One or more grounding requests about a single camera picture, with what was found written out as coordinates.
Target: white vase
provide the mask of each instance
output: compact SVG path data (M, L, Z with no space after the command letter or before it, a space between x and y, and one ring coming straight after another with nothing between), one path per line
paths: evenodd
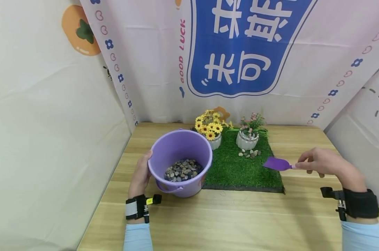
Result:
M259 139L259 134L257 133L256 136L255 134L252 134L252 137L249 138L244 135L243 132L239 131L237 134L237 146L241 149L244 149L245 151L252 150L255 148L256 143L258 142Z
M219 135L217 135L217 137L214 140L208 140L208 142L212 150L216 150L217 148L219 148L221 144L221 133L219 133Z

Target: yellow artificial flower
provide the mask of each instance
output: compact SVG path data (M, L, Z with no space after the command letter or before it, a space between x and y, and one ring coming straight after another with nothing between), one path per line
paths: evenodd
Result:
M214 140L215 139L215 134L214 134L214 132L212 132L212 131L207 131L206 132L206 138L207 138L207 140Z
M205 117L203 115L200 115L199 117L197 117L195 119L196 122L202 122L203 120L205 119Z
M197 122L195 123L195 128L196 128L196 130L197 130L198 132L200 132L200 130L202 129L202 127L203 127L203 124L202 124L201 121L197 121Z
M220 114L219 113L213 113L212 116L213 116L213 119L220 118Z
M223 127L221 126L221 124L215 123L214 131L217 133L221 133L223 131Z
M203 134L206 134L207 133L207 126L202 125L202 128L200 128L200 132Z
M228 124L225 121L221 121L221 124L225 127L228 127Z
M214 131L214 123L209 123L208 125L207 125L207 130L209 130L209 131Z

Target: left hand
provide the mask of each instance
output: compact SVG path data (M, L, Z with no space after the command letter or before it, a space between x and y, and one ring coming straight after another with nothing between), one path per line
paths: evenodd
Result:
M128 199L132 199L135 196L143 195L145 188L150 179L150 171L147 167L147 161L152 156L152 150L144 154L136 163L134 174L132 175L131 184L128 189Z

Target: white backdrop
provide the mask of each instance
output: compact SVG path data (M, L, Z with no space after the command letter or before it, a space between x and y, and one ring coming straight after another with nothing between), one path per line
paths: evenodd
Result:
M379 197L379 71L328 126L327 136Z
M379 68L379 0L84 0L131 129L237 122L324 129Z
M76 250L131 135L71 5L0 1L0 251Z

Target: black mat edge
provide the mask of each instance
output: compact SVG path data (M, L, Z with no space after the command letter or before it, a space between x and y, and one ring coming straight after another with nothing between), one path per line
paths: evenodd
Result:
M251 192L268 192L268 193L283 193L285 194L284 187L271 187L271 188L261 188L261 187L232 187L225 185L203 185L202 189L206 190L226 190L226 191L251 191Z

